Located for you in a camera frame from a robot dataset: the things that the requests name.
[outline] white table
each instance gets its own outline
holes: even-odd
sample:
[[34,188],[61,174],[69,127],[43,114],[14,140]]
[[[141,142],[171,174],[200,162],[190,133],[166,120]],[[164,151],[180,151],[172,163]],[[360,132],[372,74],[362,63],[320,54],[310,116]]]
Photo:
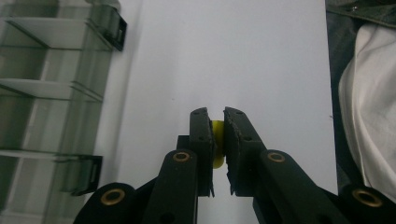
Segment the white table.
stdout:
[[[122,0],[125,51],[116,53],[96,153],[102,183],[140,187],[160,171],[189,115],[206,106],[247,113],[268,148],[288,152],[336,192],[324,1]],[[226,165],[198,223],[257,223],[249,198],[230,196]]]

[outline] white fabric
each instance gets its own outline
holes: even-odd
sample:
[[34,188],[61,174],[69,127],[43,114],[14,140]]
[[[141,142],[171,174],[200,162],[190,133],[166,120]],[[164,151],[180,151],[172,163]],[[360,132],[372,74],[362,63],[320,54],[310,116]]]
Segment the white fabric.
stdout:
[[396,202],[396,30],[360,28],[339,97],[346,139],[365,185]]

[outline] yellow object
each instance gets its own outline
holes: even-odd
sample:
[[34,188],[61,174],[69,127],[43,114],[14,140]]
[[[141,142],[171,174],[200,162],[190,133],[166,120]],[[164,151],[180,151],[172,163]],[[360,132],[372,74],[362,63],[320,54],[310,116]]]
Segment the yellow object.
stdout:
[[213,168],[218,169],[224,163],[223,150],[223,135],[224,135],[224,121],[212,120],[213,134],[215,135],[216,145],[218,146],[215,152],[215,159],[213,160]]

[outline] white cloth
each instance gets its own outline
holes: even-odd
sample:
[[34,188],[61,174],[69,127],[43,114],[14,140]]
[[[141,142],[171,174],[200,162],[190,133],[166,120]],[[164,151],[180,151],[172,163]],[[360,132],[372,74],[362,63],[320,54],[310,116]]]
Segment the white cloth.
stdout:
[[364,184],[396,202],[396,30],[360,28],[339,97],[346,139]]

